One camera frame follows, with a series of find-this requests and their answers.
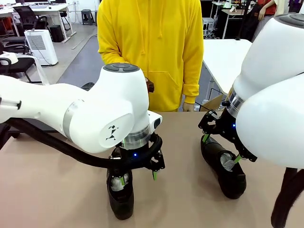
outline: gray carpet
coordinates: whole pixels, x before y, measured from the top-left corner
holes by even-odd
[[[67,83],[81,87],[88,82],[96,82],[101,67],[105,65],[97,50],[97,37],[93,36],[63,73],[58,83]],[[209,79],[210,73],[203,66],[199,80],[199,96],[196,98],[196,102],[199,104],[201,104],[206,97]],[[216,97],[218,94],[218,92],[212,91],[211,98]]]

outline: black leather shoe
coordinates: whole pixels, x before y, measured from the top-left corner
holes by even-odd
[[[233,160],[236,158],[235,154],[225,150],[212,137],[209,137],[205,143],[203,143],[203,138],[204,136],[202,136],[200,141],[201,153],[208,165],[217,174],[222,192],[230,199],[238,199],[246,189],[246,175],[239,163],[235,164],[232,171],[228,171],[220,161],[224,153],[230,154]]]
[[[119,156],[116,151],[112,153],[113,157]],[[107,189],[109,195],[109,201],[111,209],[114,212],[116,218],[119,220],[125,220],[132,216],[134,207],[134,192],[133,192],[133,177],[132,171],[128,171],[128,180],[126,180],[126,185],[122,190],[113,191],[111,188],[111,170],[107,170]]]

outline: hoodie pocket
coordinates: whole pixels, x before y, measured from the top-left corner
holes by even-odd
[[[154,93],[149,93],[149,110],[168,112],[180,106],[181,86],[169,72],[149,72],[149,80],[154,83]]]

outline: hoodie zipper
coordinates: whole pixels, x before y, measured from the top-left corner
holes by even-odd
[[[148,0],[148,50],[147,50],[147,77],[149,78],[149,58],[150,58],[150,10],[151,10],[151,0]]]

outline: red shirt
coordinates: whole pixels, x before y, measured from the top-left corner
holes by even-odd
[[[270,2],[271,0],[257,0],[257,3],[259,5],[266,5],[268,2]],[[276,13],[276,4],[273,4],[272,6],[268,7],[266,9],[265,15],[269,16],[269,15],[274,15]]]

